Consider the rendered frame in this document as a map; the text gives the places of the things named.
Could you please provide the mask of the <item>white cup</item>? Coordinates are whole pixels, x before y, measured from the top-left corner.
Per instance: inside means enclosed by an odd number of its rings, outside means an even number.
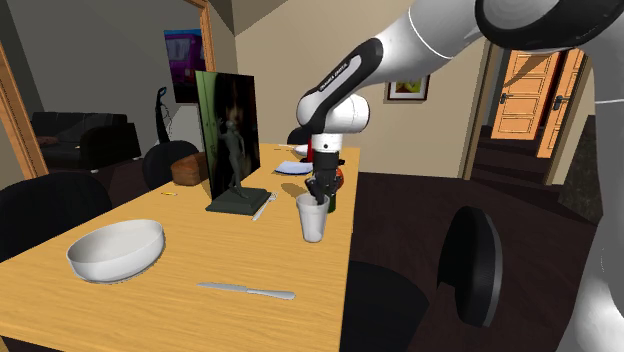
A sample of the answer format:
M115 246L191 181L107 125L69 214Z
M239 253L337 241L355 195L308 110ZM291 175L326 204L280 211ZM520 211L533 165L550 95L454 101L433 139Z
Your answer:
M296 198L305 241L317 243L323 239L329 205L330 199L327 195L323 196L321 203L310 193L301 194Z

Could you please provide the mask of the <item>white plate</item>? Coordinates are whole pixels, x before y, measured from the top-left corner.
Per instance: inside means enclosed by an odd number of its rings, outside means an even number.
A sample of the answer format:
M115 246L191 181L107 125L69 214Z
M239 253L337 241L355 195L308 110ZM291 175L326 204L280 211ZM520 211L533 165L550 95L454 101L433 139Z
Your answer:
M276 167L275 171L287 175L305 175L313 171L313 164L309 162L284 161Z

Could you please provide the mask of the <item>silver fork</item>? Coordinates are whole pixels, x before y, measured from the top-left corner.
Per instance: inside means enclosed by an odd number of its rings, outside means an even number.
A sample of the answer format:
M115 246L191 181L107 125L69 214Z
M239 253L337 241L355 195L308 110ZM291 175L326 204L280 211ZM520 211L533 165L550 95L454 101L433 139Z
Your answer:
M265 208L273 201L275 201L278 197L278 192L271 192L271 195L268 197L266 202L259 208L259 210L253 215L252 221L257 221L261 215L263 214Z

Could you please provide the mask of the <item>grey figure statue on base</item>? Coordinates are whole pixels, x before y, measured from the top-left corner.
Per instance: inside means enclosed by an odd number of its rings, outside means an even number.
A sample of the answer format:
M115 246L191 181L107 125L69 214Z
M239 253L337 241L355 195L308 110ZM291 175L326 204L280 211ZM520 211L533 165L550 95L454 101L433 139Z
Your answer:
M209 172L211 203L209 212L254 216L270 198L271 193L260 188L245 188L243 162L246 160L245 143L236 124L217 119L217 138L225 147L216 152L216 165Z

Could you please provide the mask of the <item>dark picture panel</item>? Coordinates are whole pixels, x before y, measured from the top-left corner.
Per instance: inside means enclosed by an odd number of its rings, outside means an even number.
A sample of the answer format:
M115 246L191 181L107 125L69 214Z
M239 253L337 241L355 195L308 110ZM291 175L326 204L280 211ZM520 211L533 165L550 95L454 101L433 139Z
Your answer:
M197 71L195 76L208 173L216 165L216 152L225 147L217 138L217 119L229 119L236 124L244 139L246 160L242 168L246 178L260 167L254 78L206 71Z

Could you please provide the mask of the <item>wooden dining table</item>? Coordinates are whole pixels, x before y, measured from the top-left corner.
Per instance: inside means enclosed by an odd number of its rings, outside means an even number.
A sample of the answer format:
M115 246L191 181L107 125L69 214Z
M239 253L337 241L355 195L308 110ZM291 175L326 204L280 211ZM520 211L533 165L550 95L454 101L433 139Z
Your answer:
M302 236L296 196L305 189L303 178L275 171L291 153L264 144L260 155L245 185L278 197L257 221L209 212L202 186L170 183L0 263L0 335L65 352L338 352L360 152L341 152L346 180L317 243ZM159 260L118 284L79 279L68 248L93 230L131 219L163 226Z

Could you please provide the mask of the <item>brown bread loaf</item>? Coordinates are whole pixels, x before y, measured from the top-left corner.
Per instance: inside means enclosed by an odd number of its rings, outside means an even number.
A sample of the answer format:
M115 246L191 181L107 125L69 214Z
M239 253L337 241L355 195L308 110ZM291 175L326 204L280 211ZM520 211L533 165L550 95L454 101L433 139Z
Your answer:
M209 178L204 152L184 157L171 165L172 180L177 185L195 186Z

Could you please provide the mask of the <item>silver table knife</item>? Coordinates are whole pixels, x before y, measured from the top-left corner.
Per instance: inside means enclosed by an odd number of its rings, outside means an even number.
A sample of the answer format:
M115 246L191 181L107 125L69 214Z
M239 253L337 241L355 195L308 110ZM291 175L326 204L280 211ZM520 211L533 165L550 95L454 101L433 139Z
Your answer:
M278 298L282 300L293 300L296 297L296 294L292 291L282 291L282 290L262 290L256 288L248 288L242 285L233 285L233 284L224 284L224 283L212 283L212 282L200 282L198 283L199 287L205 288L213 288L224 291L233 291L233 292L243 292L248 294L256 294L267 297Z

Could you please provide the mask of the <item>black round chair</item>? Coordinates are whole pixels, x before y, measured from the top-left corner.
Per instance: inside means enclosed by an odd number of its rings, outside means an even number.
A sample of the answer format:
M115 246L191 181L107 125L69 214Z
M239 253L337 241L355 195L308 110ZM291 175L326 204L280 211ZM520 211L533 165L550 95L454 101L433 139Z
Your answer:
M463 206L455 213L439 258L437 283L454 288L460 320L491 325L500 299L503 253L499 233L482 209Z

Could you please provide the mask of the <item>orange wooden door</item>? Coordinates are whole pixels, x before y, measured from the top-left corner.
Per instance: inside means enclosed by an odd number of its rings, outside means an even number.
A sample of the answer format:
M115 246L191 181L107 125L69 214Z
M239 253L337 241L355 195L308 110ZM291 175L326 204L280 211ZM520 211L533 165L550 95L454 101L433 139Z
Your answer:
M584 63L585 54L579 49L552 54L512 51L491 137L538 140L536 156L549 158Z

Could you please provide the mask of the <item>white bowl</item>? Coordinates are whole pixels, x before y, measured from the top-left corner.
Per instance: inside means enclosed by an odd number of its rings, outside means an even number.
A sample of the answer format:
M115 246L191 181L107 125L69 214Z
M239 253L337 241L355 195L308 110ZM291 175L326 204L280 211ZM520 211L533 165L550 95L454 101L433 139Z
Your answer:
M66 258L79 278L101 284L126 281L150 268L165 248L163 226L149 219L96 229L75 241Z

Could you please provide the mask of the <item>black sofa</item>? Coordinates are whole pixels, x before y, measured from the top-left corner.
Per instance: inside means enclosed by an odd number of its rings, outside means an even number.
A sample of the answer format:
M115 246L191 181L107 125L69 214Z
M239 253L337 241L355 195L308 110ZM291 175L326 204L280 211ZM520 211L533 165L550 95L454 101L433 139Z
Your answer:
M141 156L125 114L36 112L31 125L48 168L99 170Z

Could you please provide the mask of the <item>framed wall picture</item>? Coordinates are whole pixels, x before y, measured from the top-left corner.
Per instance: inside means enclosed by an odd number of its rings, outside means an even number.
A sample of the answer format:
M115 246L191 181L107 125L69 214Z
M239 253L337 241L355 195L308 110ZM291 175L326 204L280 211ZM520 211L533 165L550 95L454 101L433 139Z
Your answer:
M430 76L410 82L389 82L386 86L386 100L397 102L426 101Z

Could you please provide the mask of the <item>purple wall picture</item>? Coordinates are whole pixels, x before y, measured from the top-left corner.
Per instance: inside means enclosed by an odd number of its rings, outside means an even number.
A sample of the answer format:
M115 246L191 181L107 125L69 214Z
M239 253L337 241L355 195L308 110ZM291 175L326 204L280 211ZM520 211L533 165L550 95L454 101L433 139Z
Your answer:
M201 30L165 30L164 39L176 102L198 103L195 72L206 69Z

